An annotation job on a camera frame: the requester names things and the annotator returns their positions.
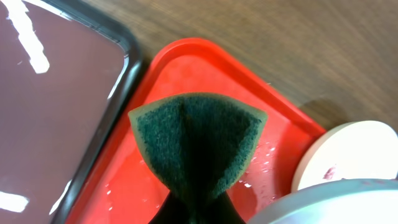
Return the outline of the green yellow sponge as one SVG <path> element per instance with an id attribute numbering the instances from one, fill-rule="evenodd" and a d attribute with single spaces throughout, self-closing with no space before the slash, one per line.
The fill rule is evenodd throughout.
<path id="1" fill-rule="evenodd" d="M 228 96 L 186 93 L 128 114 L 149 169 L 187 204 L 210 203 L 249 165 L 267 115 Z"/>

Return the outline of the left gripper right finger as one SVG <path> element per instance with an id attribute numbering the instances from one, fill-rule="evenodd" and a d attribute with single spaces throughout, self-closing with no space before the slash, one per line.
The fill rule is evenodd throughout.
<path id="1" fill-rule="evenodd" d="M 245 224 L 227 192 L 223 192 L 199 214 L 200 224 Z"/>

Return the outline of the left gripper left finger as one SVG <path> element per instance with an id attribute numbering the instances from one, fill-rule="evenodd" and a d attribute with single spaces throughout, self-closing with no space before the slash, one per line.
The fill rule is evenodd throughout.
<path id="1" fill-rule="evenodd" d="M 192 215 L 187 205 L 170 192 L 149 224 L 187 224 Z"/>

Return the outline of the light blue plate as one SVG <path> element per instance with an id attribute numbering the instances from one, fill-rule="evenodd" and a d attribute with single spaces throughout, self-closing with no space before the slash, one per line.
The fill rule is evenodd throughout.
<path id="1" fill-rule="evenodd" d="M 350 179 L 315 185 L 267 206 L 249 223 L 397 223 L 397 180 Z"/>

